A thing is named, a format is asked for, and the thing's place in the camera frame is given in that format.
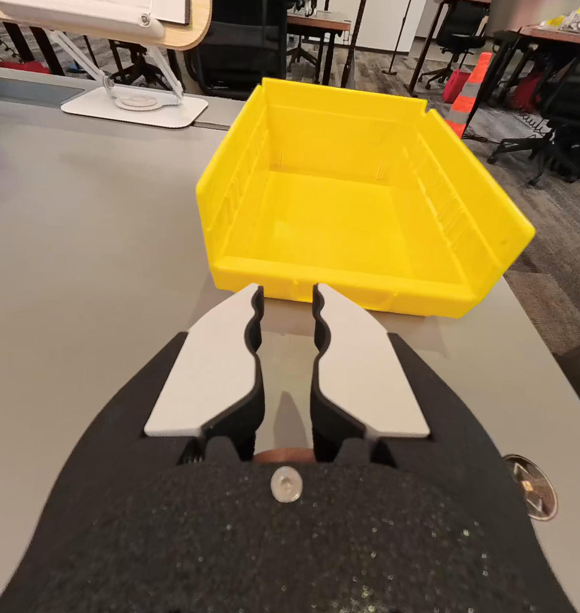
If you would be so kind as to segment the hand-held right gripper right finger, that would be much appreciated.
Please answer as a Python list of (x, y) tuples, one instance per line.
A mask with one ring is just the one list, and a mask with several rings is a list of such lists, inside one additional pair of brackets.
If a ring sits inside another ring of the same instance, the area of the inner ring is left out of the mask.
[(313, 286), (310, 419), (314, 455), (332, 462), (346, 440), (368, 451), (381, 440), (431, 435), (386, 328), (325, 283)]

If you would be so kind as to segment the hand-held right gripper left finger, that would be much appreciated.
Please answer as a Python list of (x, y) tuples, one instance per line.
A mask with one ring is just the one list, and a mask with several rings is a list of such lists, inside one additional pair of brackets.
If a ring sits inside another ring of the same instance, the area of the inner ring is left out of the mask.
[(213, 438), (226, 437), (241, 460), (252, 460), (265, 416), (257, 355), (263, 312), (263, 287), (251, 283), (191, 326), (144, 426), (145, 436), (190, 438), (202, 449)]

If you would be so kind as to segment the yellow plastic box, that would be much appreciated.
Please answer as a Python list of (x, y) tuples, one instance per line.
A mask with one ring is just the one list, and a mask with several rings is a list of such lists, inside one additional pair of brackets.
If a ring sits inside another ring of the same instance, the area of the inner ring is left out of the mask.
[(424, 99), (263, 79), (195, 195), (218, 289), (461, 318), (536, 230)]

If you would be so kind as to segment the round black desk control panel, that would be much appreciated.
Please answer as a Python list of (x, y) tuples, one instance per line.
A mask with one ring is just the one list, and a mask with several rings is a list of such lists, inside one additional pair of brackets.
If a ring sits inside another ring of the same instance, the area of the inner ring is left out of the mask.
[(508, 454), (502, 460), (522, 496), (529, 517), (538, 522), (551, 521), (558, 513), (559, 502), (546, 474), (524, 456)]

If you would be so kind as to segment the orange traffic cone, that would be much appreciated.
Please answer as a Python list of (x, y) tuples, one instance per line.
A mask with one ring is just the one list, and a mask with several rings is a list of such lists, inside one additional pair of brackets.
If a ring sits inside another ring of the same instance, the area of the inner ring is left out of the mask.
[(470, 113), (473, 111), (476, 104), (476, 98), (492, 60), (492, 55), (492, 52), (483, 52), (480, 54), (478, 63), (470, 72), (471, 75), (465, 83), (461, 94), (456, 98), (455, 102), (451, 104), (450, 109), (447, 111), (446, 123), (460, 139), (464, 135)]

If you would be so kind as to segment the red bag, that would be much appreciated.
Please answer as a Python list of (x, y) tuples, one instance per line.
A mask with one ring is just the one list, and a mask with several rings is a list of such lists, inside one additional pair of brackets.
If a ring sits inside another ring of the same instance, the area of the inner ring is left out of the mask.
[(543, 71), (532, 71), (521, 78), (514, 90), (509, 106), (513, 110), (532, 113), (536, 108), (538, 88), (543, 81)]
[(32, 72), (32, 73), (43, 73), (43, 74), (51, 73), (48, 67), (46, 67), (41, 62), (38, 62), (36, 60), (26, 61), (25, 63), (0, 60), (0, 68), (6, 68), (6, 69), (15, 70), (15, 71)]
[(447, 104), (453, 104), (456, 98), (461, 94), (470, 75), (470, 73), (464, 72), (461, 69), (455, 69), (442, 92), (442, 101)]

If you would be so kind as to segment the black office chair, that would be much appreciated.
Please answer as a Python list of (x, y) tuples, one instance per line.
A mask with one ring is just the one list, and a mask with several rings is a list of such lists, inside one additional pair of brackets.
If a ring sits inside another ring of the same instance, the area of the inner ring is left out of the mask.
[(537, 109), (549, 132), (540, 137), (503, 139), (487, 158), (494, 164), (505, 154), (528, 151), (538, 169), (528, 185), (538, 185), (547, 167), (567, 183), (580, 181), (580, 52), (553, 81)]
[(434, 38), (441, 53), (449, 55), (448, 63), (443, 68), (421, 73), (417, 82), (423, 83), (426, 90), (431, 89), (433, 82), (445, 85), (468, 55), (484, 47), (483, 24), (489, 13), (490, 3), (452, 1)]
[(211, 8), (206, 35), (183, 53), (204, 95), (245, 101), (263, 79), (286, 80), (286, 1), (212, 1)]

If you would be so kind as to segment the black tripod stand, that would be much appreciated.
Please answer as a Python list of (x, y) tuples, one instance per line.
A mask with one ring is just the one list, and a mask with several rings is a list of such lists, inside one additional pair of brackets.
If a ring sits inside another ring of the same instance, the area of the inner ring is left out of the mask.
[(355, 72), (355, 50), (357, 46), (357, 39), (362, 25), (363, 14), (365, 11), (367, 1), (360, 1), (358, 5), (357, 15), (354, 20), (354, 29), (350, 38), (350, 44), (347, 51), (347, 58), (344, 64), (343, 73), (341, 76), (340, 88), (346, 89), (349, 81), (354, 79)]

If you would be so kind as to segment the black pole stand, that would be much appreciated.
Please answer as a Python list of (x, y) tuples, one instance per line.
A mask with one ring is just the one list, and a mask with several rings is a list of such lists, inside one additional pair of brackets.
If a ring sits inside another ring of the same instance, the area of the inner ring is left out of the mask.
[(394, 63), (395, 63), (395, 60), (396, 60), (397, 55), (398, 55), (399, 46), (400, 46), (400, 42), (401, 42), (401, 37), (403, 36), (404, 27), (406, 25), (406, 20), (408, 18), (408, 14), (409, 14), (409, 11), (410, 11), (410, 8), (411, 8), (411, 4), (412, 4), (412, 1), (408, 0), (407, 4), (406, 4), (406, 8), (404, 10), (404, 14), (403, 14), (402, 20), (401, 20), (400, 29), (399, 29), (399, 32), (398, 32), (398, 36), (396, 38), (396, 43), (395, 43), (395, 47), (394, 47), (394, 50), (393, 50), (393, 53), (392, 53), (392, 57), (391, 57), (390, 63), (389, 63), (389, 66), (388, 66), (387, 69), (382, 70), (382, 74), (383, 75), (395, 76), (397, 74), (397, 72), (395, 70), (393, 70), (393, 67), (394, 67)]

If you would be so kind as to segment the small wooden table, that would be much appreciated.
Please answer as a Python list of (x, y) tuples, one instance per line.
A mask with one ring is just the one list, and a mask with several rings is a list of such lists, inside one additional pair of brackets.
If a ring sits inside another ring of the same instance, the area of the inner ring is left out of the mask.
[[(286, 52), (286, 56), (290, 57), (287, 69), (289, 70), (293, 63), (304, 58), (316, 69), (315, 82), (328, 86), (332, 72), (336, 37), (349, 31), (350, 21), (340, 13), (317, 11), (307, 17), (302, 12), (288, 11), (287, 34), (298, 37), (299, 42), (293, 49)], [(310, 55), (303, 48), (303, 40), (308, 37), (315, 37), (320, 42), (317, 57)]]

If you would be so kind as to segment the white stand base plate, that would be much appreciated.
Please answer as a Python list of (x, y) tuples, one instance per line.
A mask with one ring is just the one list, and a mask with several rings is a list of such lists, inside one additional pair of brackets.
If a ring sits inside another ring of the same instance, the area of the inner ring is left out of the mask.
[(49, 38), (67, 52), (97, 83), (97, 88), (76, 96), (61, 106), (67, 114), (120, 121), (143, 126), (180, 129), (189, 127), (205, 111), (208, 103), (198, 97), (186, 96), (184, 88), (161, 51), (147, 45), (147, 55), (171, 86), (171, 93), (158, 89), (115, 85), (111, 78), (96, 67), (66, 36), (56, 30), (47, 31)]

